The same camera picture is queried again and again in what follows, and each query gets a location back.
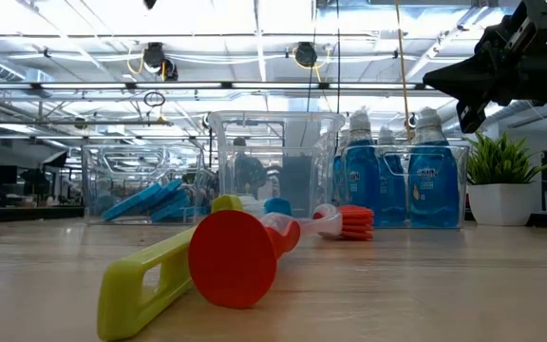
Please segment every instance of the table surface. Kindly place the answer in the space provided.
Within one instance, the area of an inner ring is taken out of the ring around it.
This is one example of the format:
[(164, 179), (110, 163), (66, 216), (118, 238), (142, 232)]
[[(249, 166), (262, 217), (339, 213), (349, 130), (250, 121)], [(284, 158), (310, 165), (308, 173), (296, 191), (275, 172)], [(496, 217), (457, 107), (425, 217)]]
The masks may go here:
[[(0, 223), (0, 341), (98, 340), (106, 265), (178, 231)], [(133, 340), (547, 342), (547, 230), (307, 237), (253, 309), (215, 307), (192, 290)]]

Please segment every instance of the ceiling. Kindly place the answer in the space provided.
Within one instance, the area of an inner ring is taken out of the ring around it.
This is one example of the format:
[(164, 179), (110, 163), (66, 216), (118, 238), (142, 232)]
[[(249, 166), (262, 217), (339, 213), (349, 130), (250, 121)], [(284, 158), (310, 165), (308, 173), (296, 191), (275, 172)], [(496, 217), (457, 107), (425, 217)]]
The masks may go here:
[[(426, 72), (471, 56), (483, 29), (511, 13), (518, 2), (401, 1), (406, 81), (419, 83)], [(334, 0), (160, 0), (152, 10), (141, 0), (0, 0), (0, 64), (25, 75), (25, 81), (31, 81), (26, 75), (40, 70), (40, 77), (54, 82), (159, 82), (145, 68), (139, 73), (133, 70), (140, 68), (147, 43), (162, 42), (166, 56), (178, 68), (180, 82), (315, 83), (320, 77), (331, 83), (399, 83), (393, 4), (339, 0), (337, 19)], [(292, 52), (298, 42), (315, 44), (318, 72), (295, 62)], [(126, 124), (118, 127), (118, 134), (206, 137), (201, 122), (211, 111), (305, 111), (310, 104), (310, 111), (336, 112), (340, 95), (342, 113), (369, 108), (373, 130), (386, 125), (399, 131), (405, 120), (402, 91), (174, 90), (164, 92), (166, 103), (155, 109), (143, 102), (143, 94), (52, 90), (46, 98), (38, 98), (2, 90), (0, 105), (9, 110), (0, 106), (0, 114), (14, 120), (46, 115), (54, 122), (78, 117), (140, 121), (151, 110), (150, 120), (162, 116), (171, 124)], [(452, 99), (435, 91), (408, 95), (410, 112), (453, 106)], [(14, 108), (20, 114), (13, 115)], [(35, 129), (57, 136), (79, 134), (72, 125)], [(109, 134), (96, 126), (88, 129), (95, 135)]]

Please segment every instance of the green leaves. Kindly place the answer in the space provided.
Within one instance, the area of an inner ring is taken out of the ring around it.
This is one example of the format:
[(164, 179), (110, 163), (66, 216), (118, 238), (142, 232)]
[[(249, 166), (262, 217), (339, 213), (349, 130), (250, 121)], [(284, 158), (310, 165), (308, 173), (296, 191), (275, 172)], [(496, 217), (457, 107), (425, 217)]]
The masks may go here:
[(534, 154), (527, 154), (525, 139), (514, 143), (504, 132), (501, 138), (491, 138), (476, 133), (476, 141), (470, 141), (472, 150), (467, 161), (467, 180), (470, 184), (523, 184), (547, 169), (547, 165), (532, 167), (529, 162)]

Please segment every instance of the blue dish soap bottle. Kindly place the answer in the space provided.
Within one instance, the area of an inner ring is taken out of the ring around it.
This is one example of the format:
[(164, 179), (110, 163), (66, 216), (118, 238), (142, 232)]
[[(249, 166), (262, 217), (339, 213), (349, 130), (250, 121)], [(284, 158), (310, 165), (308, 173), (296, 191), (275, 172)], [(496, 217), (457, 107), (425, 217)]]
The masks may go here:
[[(441, 118), (425, 108), (417, 118), (415, 145), (448, 146)], [(408, 167), (409, 218), (414, 228), (456, 228), (460, 198), (457, 163), (448, 148), (413, 149)]]
[(349, 143), (345, 154), (349, 204), (360, 205), (375, 213), (379, 220), (379, 163), (375, 156), (370, 121), (363, 108), (349, 117)]
[[(392, 131), (382, 126), (378, 145), (395, 144)], [(400, 156), (391, 154), (393, 149), (379, 147), (379, 225), (381, 227), (404, 227), (406, 220), (406, 188), (404, 169)]]
[(332, 164), (332, 204), (342, 205), (346, 203), (346, 183), (345, 177), (343, 177), (343, 164), (341, 161), (341, 154), (343, 150), (348, 146), (349, 130), (344, 129), (341, 131), (339, 137), (339, 145), (337, 146), (337, 152), (334, 155), (334, 162)]

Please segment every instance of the white pot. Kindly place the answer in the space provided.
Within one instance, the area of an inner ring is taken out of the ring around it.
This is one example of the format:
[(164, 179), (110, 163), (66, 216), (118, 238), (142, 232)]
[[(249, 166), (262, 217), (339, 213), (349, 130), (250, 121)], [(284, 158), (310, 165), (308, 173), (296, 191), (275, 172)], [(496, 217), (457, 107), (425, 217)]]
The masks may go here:
[(470, 209), (478, 224), (521, 226), (532, 211), (530, 184), (470, 185)]

